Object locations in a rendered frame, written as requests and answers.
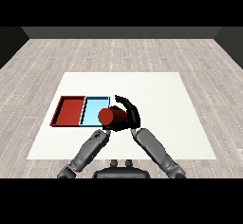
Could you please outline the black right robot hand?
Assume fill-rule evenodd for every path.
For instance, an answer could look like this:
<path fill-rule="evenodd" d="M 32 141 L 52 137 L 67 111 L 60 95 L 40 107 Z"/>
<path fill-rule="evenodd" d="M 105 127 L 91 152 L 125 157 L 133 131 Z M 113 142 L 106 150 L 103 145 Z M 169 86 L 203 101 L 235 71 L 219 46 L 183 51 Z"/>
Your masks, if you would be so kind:
<path fill-rule="evenodd" d="M 125 97 L 116 95 L 115 100 L 117 103 L 121 103 L 126 108 L 127 120 L 116 124 L 114 131 L 140 128 L 140 114 L 138 108 Z"/>

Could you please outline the small red can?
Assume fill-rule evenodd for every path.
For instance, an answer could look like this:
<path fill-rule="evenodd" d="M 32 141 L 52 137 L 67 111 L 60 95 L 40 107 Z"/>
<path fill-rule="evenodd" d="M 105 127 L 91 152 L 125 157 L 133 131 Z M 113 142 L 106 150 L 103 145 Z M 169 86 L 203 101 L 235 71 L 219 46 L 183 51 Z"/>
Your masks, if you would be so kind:
<path fill-rule="evenodd" d="M 103 108 L 98 114 L 99 122 L 102 125 L 111 125 L 127 120 L 127 113 L 117 108 Z"/>

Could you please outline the light blue shallow open box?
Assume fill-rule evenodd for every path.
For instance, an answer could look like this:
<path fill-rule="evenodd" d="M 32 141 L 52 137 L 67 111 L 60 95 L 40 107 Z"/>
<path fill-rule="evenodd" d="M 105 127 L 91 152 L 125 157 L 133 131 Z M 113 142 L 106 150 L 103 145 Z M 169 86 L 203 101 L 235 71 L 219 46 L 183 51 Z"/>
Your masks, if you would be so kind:
<path fill-rule="evenodd" d="M 109 96 L 87 96 L 80 117 L 81 127 L 100 127 L 99 112 L 110 105 Z"/>

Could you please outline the red shallow open box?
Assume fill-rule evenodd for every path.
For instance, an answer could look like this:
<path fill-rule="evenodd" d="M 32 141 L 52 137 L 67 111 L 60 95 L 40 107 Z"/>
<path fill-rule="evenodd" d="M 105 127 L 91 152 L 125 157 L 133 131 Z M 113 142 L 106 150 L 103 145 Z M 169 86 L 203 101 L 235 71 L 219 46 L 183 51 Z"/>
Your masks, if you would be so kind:
<path fill-rule="evenodd" d="M 53 114 L 52 127 L 79 127 L 85 96 L 62 96 Z"/>

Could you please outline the dark grey robot body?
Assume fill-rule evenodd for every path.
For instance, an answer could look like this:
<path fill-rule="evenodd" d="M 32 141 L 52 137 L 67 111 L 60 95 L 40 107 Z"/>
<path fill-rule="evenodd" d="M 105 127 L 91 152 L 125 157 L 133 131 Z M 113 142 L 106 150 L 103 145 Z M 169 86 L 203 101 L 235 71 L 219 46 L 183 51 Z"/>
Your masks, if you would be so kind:
<path fill-rule="evenodd" d="M 118 166 L 118 161 L 112 159 L 110 166 L 96 171 L 93 178 L 150 178 L 147 171 L 135 168 L 131 159 L 125 161 L 124 167 Z"/>

